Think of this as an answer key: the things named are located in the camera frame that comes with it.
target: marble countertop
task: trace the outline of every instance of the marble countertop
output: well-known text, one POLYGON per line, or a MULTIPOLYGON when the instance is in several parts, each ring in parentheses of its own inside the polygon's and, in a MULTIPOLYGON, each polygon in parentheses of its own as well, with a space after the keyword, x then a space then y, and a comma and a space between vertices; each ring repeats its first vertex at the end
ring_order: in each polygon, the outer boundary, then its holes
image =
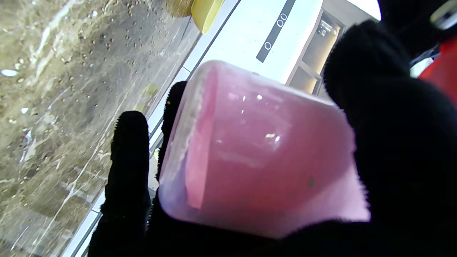
POLYGON ((106 183, 116 118, 150 115, 199 38, 190 2, 0 2, 0 257, 65 249, 106 183))

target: pink plastic container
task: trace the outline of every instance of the pink plastic container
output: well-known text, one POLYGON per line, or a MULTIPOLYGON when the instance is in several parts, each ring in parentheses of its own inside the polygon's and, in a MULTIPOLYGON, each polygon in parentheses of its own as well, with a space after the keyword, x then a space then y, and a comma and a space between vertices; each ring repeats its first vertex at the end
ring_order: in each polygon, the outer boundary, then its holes
POLYGON ((159 178, 178 220, 282 238, 323 220, 369 220, 334 104, 230 64, 187 83, 159 178))

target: yellow lid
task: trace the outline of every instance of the yellow lid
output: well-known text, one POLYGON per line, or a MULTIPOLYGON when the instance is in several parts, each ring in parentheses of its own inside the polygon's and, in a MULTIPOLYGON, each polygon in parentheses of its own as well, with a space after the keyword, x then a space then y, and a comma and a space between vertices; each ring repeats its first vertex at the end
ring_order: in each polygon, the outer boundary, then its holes
POLYGON ((195 0, 192 4, 192 18, 203 34, 206 34, 213 24, 222 2, 223 0, 195 0))

